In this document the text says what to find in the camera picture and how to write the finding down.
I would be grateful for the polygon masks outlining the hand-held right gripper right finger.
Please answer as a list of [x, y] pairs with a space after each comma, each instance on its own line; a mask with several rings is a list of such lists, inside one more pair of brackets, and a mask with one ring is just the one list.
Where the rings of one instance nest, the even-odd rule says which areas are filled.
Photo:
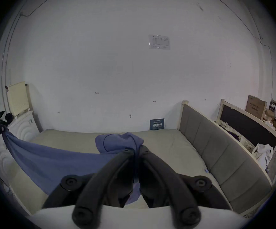
[[138, 161], [141, 195], [149, 208], [169, 206], [176, 228], [195, 228], [202, 219], [199, 206], [232, 210], [208, 177], [178, 174], [146, 146], [140, 146]]

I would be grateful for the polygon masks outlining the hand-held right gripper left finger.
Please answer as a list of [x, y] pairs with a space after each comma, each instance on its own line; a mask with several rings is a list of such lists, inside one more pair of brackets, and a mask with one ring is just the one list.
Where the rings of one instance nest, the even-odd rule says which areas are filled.
[[102, 205], [123, 208], [133, 190], [135, 152], [125, 149], [98, 172], [64, 176], [42, 209], [74, 205], [72, 221], [79, 228], [97, 228]]

